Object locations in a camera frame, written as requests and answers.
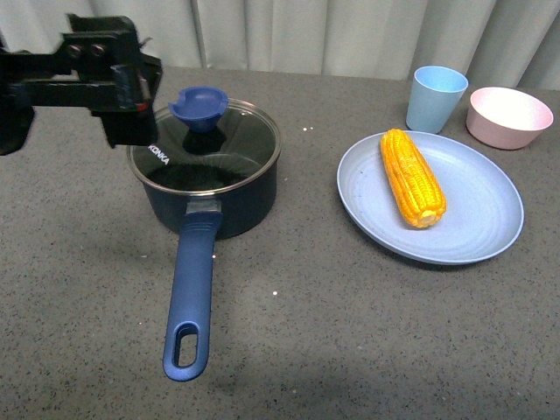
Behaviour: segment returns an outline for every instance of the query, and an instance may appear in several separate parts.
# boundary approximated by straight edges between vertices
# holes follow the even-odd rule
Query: corn
[[[400,129],[387,131],[381,155],[402,217],[416,228],[439,221],[447,209],[444,193],[409,135]]]

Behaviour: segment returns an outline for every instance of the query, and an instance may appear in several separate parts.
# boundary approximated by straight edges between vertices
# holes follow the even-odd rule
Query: blue handle
[[[164,371],[174,381],[196,378],[208,362],[214,241],[222,220],[219,211],[187,213],[179,234],[164,345]],[[195,359],[180,366],[181,339],[189,334],[197,335]]]

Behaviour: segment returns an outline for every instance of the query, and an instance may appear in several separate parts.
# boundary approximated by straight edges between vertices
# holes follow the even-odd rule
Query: gray countertop
[[[336,186],[351,145],[405,129],[408,82],[166,68],[156,108],[202,84],[283,137],[271,212],[215,245],[206,371],[163,372],[178,238],[125,148],[86,109],[38,108],[0,157],[1,418],[560,417],[558,122],[492,149],[466,131],[469,88],[441,135],[513,180],[525,223],[495,258],[434,266],[363,234]],[[560,92],[529,92],[560,118]]]

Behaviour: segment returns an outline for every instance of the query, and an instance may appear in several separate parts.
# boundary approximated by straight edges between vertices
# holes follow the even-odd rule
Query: saucepan
[[[170,379],[184,382],[208,362],[214,241],[246,232],[272,208],[281,139],[270,116],[236,99],[205,133],[168,108],[156,121],[157,143],[129,146],[127,154],[155,215],[179,235],[163,365]],[[196,335],[195,355],[183,366],[181,340],[189,334]]]

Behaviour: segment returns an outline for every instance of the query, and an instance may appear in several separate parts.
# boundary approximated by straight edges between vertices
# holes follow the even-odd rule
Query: curtain fold
[[[8,51],[50,53],[66,13],[124,15],[165,65],[560,90],[560,0],[0,0]]]

